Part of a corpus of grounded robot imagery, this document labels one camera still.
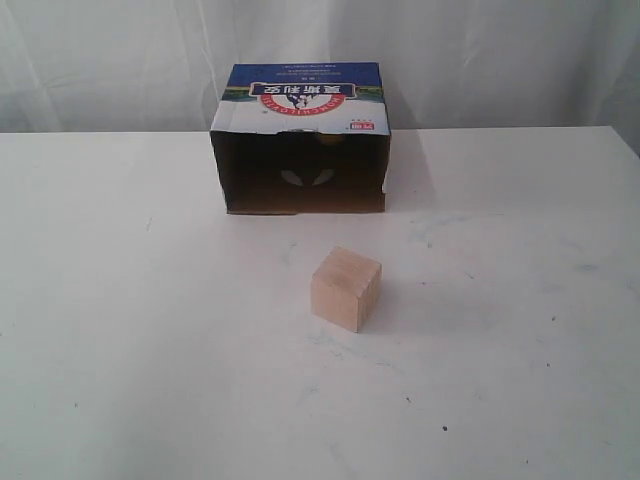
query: open cardboard box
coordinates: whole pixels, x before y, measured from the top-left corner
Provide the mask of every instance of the open cardboard box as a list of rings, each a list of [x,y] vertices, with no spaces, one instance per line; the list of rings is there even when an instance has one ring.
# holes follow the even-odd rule
[[[229,213],[384,211],[375,63],[236,65],[211,140]]]

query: white curtain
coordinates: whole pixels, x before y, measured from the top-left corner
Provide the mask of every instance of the white curtain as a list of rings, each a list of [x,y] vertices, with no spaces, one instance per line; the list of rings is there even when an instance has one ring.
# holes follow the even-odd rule
[[[205,130],[234,63],[378,61],[394,128],[612,124],[638,0],[0,0],[0,131]]]

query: white table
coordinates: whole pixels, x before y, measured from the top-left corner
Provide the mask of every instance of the white table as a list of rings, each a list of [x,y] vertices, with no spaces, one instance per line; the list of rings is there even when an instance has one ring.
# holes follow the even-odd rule
[[[640,478],[638,158],[398,131],[388,191],[227,216],[206,133],[0,135],[0,478]],[[335,244],[384,266],[358,335],[309,313]]]

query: wooden cube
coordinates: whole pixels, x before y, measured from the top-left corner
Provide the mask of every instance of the wooden cube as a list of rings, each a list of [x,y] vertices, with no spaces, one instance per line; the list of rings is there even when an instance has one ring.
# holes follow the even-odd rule
[[[378,262],[336,247],[311,279],[311,311],[357,332],[378,299],[381,276]]]

